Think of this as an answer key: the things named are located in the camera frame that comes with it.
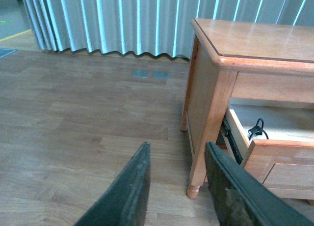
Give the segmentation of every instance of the light blue curtain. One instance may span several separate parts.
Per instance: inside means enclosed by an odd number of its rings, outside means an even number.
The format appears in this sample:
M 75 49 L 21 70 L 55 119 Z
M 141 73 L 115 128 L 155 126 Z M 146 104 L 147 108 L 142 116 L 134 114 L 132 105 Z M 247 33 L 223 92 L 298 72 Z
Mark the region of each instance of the light blue curtain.
M 193 18 L 314 26 L 314 0 L 24 0 L 43 50 L 190 57 Z

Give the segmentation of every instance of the black cable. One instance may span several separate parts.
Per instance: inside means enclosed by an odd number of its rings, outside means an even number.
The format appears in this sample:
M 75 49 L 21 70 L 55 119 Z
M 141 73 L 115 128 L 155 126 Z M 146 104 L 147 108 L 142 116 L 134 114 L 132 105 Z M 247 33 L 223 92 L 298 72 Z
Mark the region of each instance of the black cable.
M 250 134 L 249 140 L 251 140 L 253 135 L 258 136 L 258 135 L 263 135 L 263 133 L 265 134 L 266 138 L 269 139 L 266 131 L 264 130 L 264 121 L 262 118 L 259 118 L 256 122 L 256 125 L 252 129 L 249 129 L 248 132 Z

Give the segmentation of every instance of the wooden frame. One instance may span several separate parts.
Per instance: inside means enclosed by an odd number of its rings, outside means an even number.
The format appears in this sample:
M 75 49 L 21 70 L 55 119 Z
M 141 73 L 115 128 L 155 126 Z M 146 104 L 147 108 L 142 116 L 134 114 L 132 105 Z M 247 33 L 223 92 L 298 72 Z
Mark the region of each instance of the wooden frame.
M 205 143 L 216 141 L 231 97 L 314 103 L 314 28 L 207 19 L 192 25 L 181 130 L 189 126 L 187 195 L 196 198 L 206 175 Z

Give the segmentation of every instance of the drawer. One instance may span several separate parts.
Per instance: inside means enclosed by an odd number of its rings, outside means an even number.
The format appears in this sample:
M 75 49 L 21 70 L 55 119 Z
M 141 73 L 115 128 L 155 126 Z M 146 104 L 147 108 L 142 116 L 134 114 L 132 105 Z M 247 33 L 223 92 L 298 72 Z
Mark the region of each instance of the drawer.
M 269 139 L 249 140 L 259 118 Z M 225 121 L 229 154 L 260 183 L 282 198 L 314 199 L 314 110 L 229 104 Z

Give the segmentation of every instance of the yellow floor line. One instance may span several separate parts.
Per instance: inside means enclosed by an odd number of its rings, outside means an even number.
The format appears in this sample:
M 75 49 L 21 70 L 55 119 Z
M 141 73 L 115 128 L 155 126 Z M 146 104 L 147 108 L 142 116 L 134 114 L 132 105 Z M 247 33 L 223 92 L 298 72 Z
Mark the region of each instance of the yellow floor line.
M 28 33 L 28 32 L 30 32 L 30 31 L 31 31 L 31 29 L 28 29 L 28 30 L 26 30 L 26 31 L 17 33 L 17 34 L 15 34 L 15 35 L 12 35 L 12 36 L 9 36 L 9 37 L 0 39 L 0 42 L 3 42 L 3 41 L 8 40 L 8 39 L 10 39 L 10 38 L 14 38 L 14 37 L 19 36 L 19 35 L 24 34 L 24 33 Z

